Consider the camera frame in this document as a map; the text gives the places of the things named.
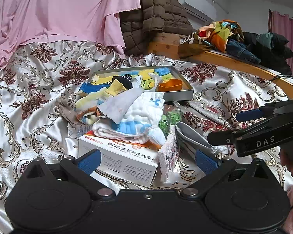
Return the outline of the grey face mask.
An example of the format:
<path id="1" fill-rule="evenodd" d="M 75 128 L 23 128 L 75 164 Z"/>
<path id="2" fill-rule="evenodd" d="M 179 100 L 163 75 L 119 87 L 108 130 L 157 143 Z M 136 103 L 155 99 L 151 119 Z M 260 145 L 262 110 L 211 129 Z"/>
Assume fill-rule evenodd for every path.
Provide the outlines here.
<path id="1" fill-rule="evenodd" d="M 207 139 L 191 126 L 181 121 L 175 124 L 177 138 L 186 145 L 186 150 L 195 157 L 196 150 L 214 156 L 225 150 L 223 146 L 212 146 Z"/>

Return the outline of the white patterned sponge cloth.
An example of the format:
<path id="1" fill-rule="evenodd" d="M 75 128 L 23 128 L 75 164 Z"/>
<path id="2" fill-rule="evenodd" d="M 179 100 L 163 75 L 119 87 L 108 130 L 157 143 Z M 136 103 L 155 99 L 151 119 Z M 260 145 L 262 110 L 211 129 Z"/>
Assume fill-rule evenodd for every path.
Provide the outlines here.
<path id="1" fill-rule="evenodd" d="M 170 174 L 176 167 L 179 156 L 179 145 L 176 135 L 175 125 L 169 127 L 169 133 L 166 142 L 161 146 L 158 151 L 159 165 L 160 165 L 160 180 L 167 182 Z"/>

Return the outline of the striped yellow orange towel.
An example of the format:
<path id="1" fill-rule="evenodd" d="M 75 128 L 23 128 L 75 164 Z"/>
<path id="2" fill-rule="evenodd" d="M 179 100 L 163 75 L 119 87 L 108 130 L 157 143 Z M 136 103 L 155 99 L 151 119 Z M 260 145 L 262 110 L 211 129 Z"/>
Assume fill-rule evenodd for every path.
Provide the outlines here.
<path id="1" fill-rule="evenodd" d="M 99 85 L 83 83 L 80 90 L 77 92 L 77 95 L 81 98 L 74 104 L 74 111 L 77 119 L 81 123 L 92 125 L 102 116 L 98 110 L 98 105 L 124 91 L 127 91 L 127 89 L 117 80 Z"/>

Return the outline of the grey white thin cloth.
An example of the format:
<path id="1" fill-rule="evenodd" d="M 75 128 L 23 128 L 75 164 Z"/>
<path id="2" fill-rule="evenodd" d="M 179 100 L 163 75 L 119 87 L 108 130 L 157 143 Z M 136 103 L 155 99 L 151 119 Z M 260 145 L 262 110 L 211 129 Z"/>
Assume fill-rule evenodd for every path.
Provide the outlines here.
<path id="1" fill-rule="evenodd" d="M 144 92 L 143 88 L 132 88 L 98 105 L 103 116 L 119 124 L 133 102 Z"/>

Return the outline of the white blue padded cloth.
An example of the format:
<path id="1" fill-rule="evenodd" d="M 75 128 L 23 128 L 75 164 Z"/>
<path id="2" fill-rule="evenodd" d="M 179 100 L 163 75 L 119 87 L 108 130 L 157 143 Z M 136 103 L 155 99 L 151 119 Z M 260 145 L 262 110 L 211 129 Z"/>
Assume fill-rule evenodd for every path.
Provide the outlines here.
<path id="1" fill-rule="evenodd" d="M 163 115 L 162 92 L 144 92 L 129 107 L 119 124 L 109 118 L 101 118 L 93 124 L 95 136 L 119 141 L 163 145 L 166 141 L 159 121 Z"/>

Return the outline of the beige drawstring pouch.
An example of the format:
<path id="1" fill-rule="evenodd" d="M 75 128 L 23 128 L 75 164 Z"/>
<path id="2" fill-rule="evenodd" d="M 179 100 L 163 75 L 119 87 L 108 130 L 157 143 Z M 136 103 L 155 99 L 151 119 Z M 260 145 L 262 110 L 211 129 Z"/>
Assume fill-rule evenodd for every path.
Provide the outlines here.
<path id="1" fill-rule="evenodd" d="M 82 123 L 77 119 L 76 113 L 73 107 L 69 104 L 67 99 L 62 97 L 58 98 L 55 102 L 57 106 L 58 113 L 71 125 L 78 126 L 82 125 Z"/>

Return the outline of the dark dotted sock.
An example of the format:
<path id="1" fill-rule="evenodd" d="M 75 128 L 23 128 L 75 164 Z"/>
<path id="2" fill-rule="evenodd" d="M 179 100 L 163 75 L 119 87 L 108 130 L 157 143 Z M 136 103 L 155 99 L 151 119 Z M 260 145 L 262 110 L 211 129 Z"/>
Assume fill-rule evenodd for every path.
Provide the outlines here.
<path id="1" fill-rule="evenodd" d="M 131 80 L 128 79 L 127 77 L 124 77 L 122 75 L 113 76 L 112 81 L 114 80 L 117 80 L 119 83 L 121 83 L 123 87 L 126 88 L 127 90 L 133 88 Z"/>

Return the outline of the wooden side ledge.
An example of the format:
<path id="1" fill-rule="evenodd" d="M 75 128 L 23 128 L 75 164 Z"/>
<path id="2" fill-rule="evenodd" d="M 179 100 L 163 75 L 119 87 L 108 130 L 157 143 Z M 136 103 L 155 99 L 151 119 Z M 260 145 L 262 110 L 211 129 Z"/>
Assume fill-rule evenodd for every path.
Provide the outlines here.
<path id="1" fill-rule="evenodd" d="M 266 80 L 273 79 L 278 74 L 278 72 L 265 68 L 264 66 L 245 63 L 232 56 L 217 51 L 206 51 L 195 56 L 187 57 L 185 60 L 193 63 L 212 63 L 214 65 L 226 67 L 230 70 L 237 70 L 256 75 Z M 293 79 L 283 77 L 275 79 L 274 83 L 286 93 L 287 97 L 293 99 Z"/>

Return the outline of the green plastic bottle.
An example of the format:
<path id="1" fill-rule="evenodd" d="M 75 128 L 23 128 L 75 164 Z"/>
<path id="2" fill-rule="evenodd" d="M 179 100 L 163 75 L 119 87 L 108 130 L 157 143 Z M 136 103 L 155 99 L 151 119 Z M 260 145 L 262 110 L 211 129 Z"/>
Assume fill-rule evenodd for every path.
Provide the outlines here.
<path id="1" fill-rule="evenodd" d="M 175 124 L 179 121 L 181 121 L 181 111 L 179 109 L 174 109 L 162 115 L 158 126 L 164 133 L 164 136 L 167 138 L 169 135 L 170 126 L 175 126 Z"/>

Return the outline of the dark clothes pile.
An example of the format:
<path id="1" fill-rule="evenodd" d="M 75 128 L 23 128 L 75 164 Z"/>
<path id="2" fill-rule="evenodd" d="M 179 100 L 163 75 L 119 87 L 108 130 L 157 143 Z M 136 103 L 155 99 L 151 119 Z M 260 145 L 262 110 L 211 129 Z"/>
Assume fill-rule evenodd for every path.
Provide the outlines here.
<path id="1" fill-rule="evenodd" d="M 293 58 L 293 51 L 287 46 L 289 40 L 286 37 L 272 32 L 243 32 L 243 36 L 241 42 L 236 37 L 227 42 L 226 52 L 229 55 L 284 75 L 292 75 L 287 59 Z"/>

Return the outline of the orange plastic cup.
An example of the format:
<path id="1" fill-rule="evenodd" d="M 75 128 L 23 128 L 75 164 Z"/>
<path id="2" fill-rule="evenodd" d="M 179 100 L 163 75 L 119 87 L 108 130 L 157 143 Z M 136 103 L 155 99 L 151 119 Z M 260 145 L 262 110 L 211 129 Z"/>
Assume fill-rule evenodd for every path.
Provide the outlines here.
<path id="1" fill-rule="evenodd" d="M 158 91 L 169 92 L 169 91 L 180 91 L 182 90 L 183 82 L 180 79 L 172 78 L 166 82 L 158 85 Z"/>

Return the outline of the grey tray with cartoon drawing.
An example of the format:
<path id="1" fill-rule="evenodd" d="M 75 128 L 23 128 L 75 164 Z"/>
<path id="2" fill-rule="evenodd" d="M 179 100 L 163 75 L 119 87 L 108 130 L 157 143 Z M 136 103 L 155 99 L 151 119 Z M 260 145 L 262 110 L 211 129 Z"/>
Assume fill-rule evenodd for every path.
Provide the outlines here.
<path id="1" fill-rule="evenodd" d="M 176 78 L 183 82 L 182 90 L 163 92 L 166 102 L 192 100 L 194 89 L 190 83 L 173 66 L 137 66 L 94 72 L 88 83 L 99 85 L 111 83 L 113 76 L 122 75 L 131 80 L 133 86 L 140 86 L 145 90 L 158 91 L 158 85 L 169 79 Z"/>

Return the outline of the pink curtain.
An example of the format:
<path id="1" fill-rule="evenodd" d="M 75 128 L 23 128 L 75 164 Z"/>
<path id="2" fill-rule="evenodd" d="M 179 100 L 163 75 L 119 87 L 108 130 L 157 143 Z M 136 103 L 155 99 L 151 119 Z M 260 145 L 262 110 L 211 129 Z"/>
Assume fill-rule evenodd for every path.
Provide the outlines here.
<path id="1" fill-rule="evenodd" d="M 287 14 L 280 14 L 278 11 L 269 11 L 268 31 L 283 35 L 289 40 L 287 46 L 293 51 L 293 18 Z M 293 75 L 293 57 L 287 59 Z"/>

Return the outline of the colourful cartoon blanket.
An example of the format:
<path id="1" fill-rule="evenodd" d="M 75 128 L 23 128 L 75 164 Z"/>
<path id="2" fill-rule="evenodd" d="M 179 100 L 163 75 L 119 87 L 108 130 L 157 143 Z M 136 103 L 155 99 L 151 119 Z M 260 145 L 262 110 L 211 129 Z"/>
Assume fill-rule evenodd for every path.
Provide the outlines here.
<path id="1" fill-rule="evenodd" d="M 226 53 L 229 41 L 244 41 L 243 31 L 239 23 L 224 19 L 212 22 L 208 26 L 199 28 L 180 42 L 178 54 L 180 58 L 199 55 L 200 53 L 218 50 Z"/>

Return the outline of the white air conditioner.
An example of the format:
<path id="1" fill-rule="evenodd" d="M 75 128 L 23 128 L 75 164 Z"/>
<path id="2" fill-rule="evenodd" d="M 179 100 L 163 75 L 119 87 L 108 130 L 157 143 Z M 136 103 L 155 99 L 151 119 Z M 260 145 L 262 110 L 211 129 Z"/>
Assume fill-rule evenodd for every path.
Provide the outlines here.
<path id="1" fill-rule="evenodd" d="M 185 10 L 205 22 L 216 19 L 216 9 L 207 0 L 178 0 Z"/>

